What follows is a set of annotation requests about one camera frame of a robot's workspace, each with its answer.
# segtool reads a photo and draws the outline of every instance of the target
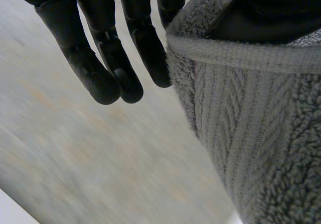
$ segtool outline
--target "gray floor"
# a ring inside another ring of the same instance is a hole
[[[224,223],[232,207],[210,159],[173,88],[152,83],[116,7],[145,94],[102,106],[33,7],[0,0],[0,188],[41,224]]]

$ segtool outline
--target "floor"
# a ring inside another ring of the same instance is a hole
[[[8,196],[41,224],[227,221],[232,204],[174,89],[148,76],[120,0],[117,30],[144,86],[133,105],[95,103],[31,5],[0,0],[0,15],[0,188]]]

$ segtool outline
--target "terry cloth texture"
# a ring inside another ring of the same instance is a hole
[[[206,40],[230,0],[167,29],[173,84],[244,223],[321,223],[321,30],[288,45]]]

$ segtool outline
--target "gray towel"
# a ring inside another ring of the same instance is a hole
[[[229,0],[167,30],[172,81],[244,223],[321,223],[321,31],[289,45],[205,40]]]

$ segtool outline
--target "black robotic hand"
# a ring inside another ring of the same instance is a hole
[[[25,0],[35,6],[75,74],[101,104],[119,99],[138,102],[141,83],[118,38],[114,0]],[[150,0],[121,0],[130,36],[154,83],[171,85],[164,48],[150,19]],[[90,49],[80,21],[77,3],[84,13],[94,42],[108,71]],[[185,0],[157,0],[166,28]]]

